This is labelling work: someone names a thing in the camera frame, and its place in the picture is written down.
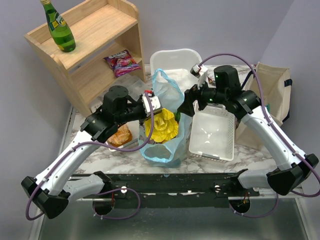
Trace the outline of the yellow cabbage toy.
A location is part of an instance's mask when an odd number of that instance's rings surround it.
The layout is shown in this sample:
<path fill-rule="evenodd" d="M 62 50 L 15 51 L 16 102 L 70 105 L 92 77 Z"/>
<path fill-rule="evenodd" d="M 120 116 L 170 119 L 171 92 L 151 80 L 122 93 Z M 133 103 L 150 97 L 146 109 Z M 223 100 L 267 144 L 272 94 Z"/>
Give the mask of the yellow cabbage toy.
<path fill-rule="evenodd" d="M 154 116 L 151 140 L 156 143 L 165 143 L 174 139 L 179 133 L 179 124 L 173 112 L 163 108 Z"/>

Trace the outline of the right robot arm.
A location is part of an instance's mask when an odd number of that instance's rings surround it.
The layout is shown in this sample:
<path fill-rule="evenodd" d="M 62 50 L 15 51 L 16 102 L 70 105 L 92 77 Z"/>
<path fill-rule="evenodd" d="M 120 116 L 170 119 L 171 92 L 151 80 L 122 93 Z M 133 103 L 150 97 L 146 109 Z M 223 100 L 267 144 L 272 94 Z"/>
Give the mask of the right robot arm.
<path fill-rule="evenodd" d="M 184 92 L 184 101 L 178 111 L 193 117 L 194 102 L 200 111 L 209 104 L 225 106 L 229 113 L 259 136 L 277 165 L 275 170 L 241 170 L 232 180 L 236 187 L 269 188 L 285 196 L 315 171 L 318 158 L 314 154 L 305 154 L 283 133 L 260 95 L 241 88 L 234 67 L 222 65 L 214 69 L 214 88 L 206 82 L 208 70 L 205 66 L 196 64 L 190 72 L 198 78 L 198 83 Z"/>

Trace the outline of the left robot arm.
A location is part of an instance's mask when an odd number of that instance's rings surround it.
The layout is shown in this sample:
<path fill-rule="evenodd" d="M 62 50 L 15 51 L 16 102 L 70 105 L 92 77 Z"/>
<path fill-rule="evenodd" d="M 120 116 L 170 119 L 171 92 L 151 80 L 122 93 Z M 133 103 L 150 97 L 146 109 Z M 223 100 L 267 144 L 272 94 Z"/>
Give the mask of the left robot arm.
<path fill-rule="evenodd" d="M 98 148 L 106 147 L 107 140 L 128 122 L 154 120 L 162 106 L 152 91 L 145 91 L 134 100 L 124 86 L 111 87 L 103 97 L 102 105 L 85 118 L 72 143 L 45 170 L 35 177 L 26 176 L 21 186 L 28 196 L 25 217 L 34 221 L 39 216 L 30 216 L 30 206 L 35 204 L 43 215 L 54 219 L 69 202 L 90 195 L 113 195 L 129 191 L 101 171 L 80 180 L 69 181 L 76 169 Z"/>

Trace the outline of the orange bread slice toy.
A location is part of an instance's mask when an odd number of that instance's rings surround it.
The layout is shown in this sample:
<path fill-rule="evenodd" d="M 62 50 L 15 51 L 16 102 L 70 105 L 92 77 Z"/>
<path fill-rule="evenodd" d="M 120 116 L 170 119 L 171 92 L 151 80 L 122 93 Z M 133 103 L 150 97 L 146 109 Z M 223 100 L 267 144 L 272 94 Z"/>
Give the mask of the orange bread slice toy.
<path fill-rule="evenodd" d="M 115 134 L 113 134 L 111 137 L 108 138 L 106 141 L 109 145 L 114 147 L 120 147 L 124 144 L 129 143 L 132 141 L 133 135 L 127 126 L 127 124 L 124 124 L 120 126 Z"/>

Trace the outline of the light blue plastic grocery bag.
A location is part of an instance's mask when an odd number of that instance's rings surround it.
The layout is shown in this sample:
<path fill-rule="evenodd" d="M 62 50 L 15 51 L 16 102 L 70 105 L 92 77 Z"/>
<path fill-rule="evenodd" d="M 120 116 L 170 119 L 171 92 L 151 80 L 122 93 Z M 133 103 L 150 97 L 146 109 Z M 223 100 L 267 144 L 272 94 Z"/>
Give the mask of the light blue plastic grocery bag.
<path fill-rule="evenodd" d="M 162 111 L 154 115 L 151 138 L 140 153 L 155 167 L 177 168 L 186 156 L 192 118 L 178 111 L 185 97 L 174 79 L 158 68 L 151 81 Z"/>

